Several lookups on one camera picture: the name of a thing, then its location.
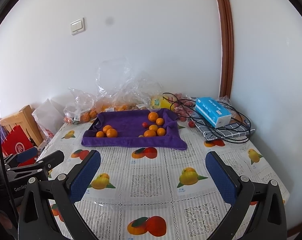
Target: small red tomato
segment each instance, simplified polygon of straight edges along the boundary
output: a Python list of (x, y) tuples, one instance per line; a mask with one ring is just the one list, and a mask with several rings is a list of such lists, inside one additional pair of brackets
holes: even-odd
[(142, 123), (142, 126), (143, 126), (144, 128), (149, 128), (149, 124), (148, 124), (147, 122), (143, 122), (143, 123)]
[(189, 122), (188, 122), (188, 126), (189, 126), (190, 128), (194, 128), (194, 127), (195, 127), (195, 123), (194, 123), (193, 121), (189, 121)]

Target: bag of oranges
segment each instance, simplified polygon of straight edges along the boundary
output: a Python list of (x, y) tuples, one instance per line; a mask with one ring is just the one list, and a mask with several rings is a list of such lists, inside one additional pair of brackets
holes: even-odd
[(97, 116), (95, 105), (96, 98), (81, 90), (69, 88), (74, 100), (66, 105), (63, 112), (65, 114), (64, 122), (71, 124), (80, 124), (89, 122)]

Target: black cable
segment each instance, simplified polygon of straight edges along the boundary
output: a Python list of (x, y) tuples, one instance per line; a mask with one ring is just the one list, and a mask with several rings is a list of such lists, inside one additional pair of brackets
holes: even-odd
[[(242, 113), (238, 112), (234, 107), (232, 107), (231, 105), (224, 103), (224, 102), (219, 102), (220, 104), (224, 104), (224, 107), (234, 111), (235, 113), (237, 113), (237, 115), (240, 117), (241, 121), (239, 121), (238, 119), (235, 118), (231, 118), (232, 120), (235, 121), (235, 123), (237, 123), (237, 127), (233, 127), (233, 128), (226, 128), (226, 127), (219, 127), (219, 128), (214, 128), (204, 117), (192, 117), (186, 110), (186, 108), (190, 109), (193, 112), (196, 112), (194, 110), (193, 107), (190, 106), (186, 106), (185, 102), (186, 101), (191, 101), (196, 103), (196, 101), (191, 100), (191, 99), (178, 99), (178, 97), (172, 93), (163, 93), (163, 95), (168, 94), (168, 95), (172, 95), (176, 98), (176, 100), (170, 100), (169, 98), (165, 98), (163, 96), (164, 99), (166, 99), (169, 103), (171, 103), (170, 105), (170, 110), (172, 110), (172, 106), (174, 104), (178, 104), (179, 106), (182, 107), (182, 109), (184, 110), (184, 112), (187, 114), (187, 116), (184, 115), (180, 115), (177, 114), (177, 116), (179, 117), (184, 117), (184, 118), (190, 118), (192, 119), (194, 122), (198, 123), (201, 126), (205, 126), (214, 136), (216, 136), (218, 139), (221, 139), (223, 141), (226, 141), (228, 143), (234, 143), (234, 144), (242, 144), (242, 143), (246, 143), (250, 140), (251, 137), (251, 122), (250, 120)], [(238, 131), (237, 128), (241, 127), (243, 129), (243, 131)], [(235, 139), (235, 138), (231, 138), (231, 137), (226, 137), (224, 134), (222, 134), (220, 131), (221, 130), (232, 130), (232, 131), (236, 131), (236, 132), (245, 132), (248, 133), (246, 139)]]
[(11, 206), (12, 206), (13, 211), (14, 211), (14, 215), (15, 215), (15, 218), (16, 218), (16, 224), (18, 224), (18, 212), (17, 212), (16, 205), (14, 203), (14, 198), (13, 198), (12, 192), (11, 192), (10, 187), (9, 187), (9, 180), (7, 178), (7, 173), (6, 173), (5, 164), (4, 164), (4, 157), (3, 157), (2, 144), (1, 144), (1, 131), (0, 131), (0, 160), (1, 160), (0, 162), (1, 162), (1, 167), (2, 167), (2, 171), (3, 171), (3, 177), (4, 177), (6, 190), (7, 190), (7, 193), (9, 195), (9, 201), (10, 201)]

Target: yellow package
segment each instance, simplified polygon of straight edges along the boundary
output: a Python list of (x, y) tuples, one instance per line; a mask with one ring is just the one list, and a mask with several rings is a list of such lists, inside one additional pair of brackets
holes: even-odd
[(165, 96), (165, 98), (167, 98), (167, 99), (164, 99), (163, 95), (153, 96), (151, 98), (152, 109), (160, 109), (160, 108), (170, 109), (170, 106), (172, 105), (173, 98), (168, 97), (168, 96)]

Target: blue gripper pad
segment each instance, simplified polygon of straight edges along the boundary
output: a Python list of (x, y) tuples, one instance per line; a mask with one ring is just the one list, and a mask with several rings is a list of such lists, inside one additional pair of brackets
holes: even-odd
[(224, 202), (233, 206), (237, 197), (236, 187), (211, 152), (205, 157), (205, 166)]
[(17, 155), (17, 157), (16, 157), (16, 161), (18, 163), (26, 162), (29, 159), (36, 157), (37, 156), (37, 152), (38, 152), (38, 150), (37, 150), (36, 147), (30, 148), (30, 149), (28, 149), (28, 150), (26, 150), (24, 152), (19, 153)]
[(96, 150), (93, 151), (95, 151), (95, 153), (84, 165), (84, 167), (79, 171), (78, 175), (75, 177), (72, 184), (70, 185), (69, 199), (71, 203), (80, 201), (83, 198), (87, 187), (91, 183), (94, 175), (96, 174), (97, 170), (101, 165), (100, 153)]

